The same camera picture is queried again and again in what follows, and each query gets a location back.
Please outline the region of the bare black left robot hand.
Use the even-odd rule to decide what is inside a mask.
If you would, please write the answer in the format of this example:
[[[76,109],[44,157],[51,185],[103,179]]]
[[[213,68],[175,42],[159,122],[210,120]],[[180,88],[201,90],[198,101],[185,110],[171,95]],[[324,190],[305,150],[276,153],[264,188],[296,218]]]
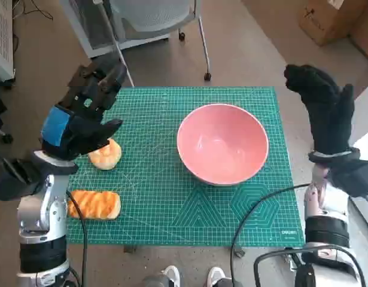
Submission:
[[[92,61],[79,66],[66,95],[55,104],[41,130],[42,150],[62,160],[73,160],[109,144],[122,120],[102,123],[116,101],[127,68],[119,60]]]

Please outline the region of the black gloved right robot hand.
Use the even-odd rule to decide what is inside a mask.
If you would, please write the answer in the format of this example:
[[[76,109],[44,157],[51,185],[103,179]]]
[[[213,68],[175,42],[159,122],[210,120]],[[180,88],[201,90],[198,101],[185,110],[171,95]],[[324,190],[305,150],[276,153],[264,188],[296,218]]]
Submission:
[[[311,65],[287,65],[286,87],[299,94],[305,105],[314,151],[333,155],[349,151],[354,115],[354,87],[339,87],[326,72]]]

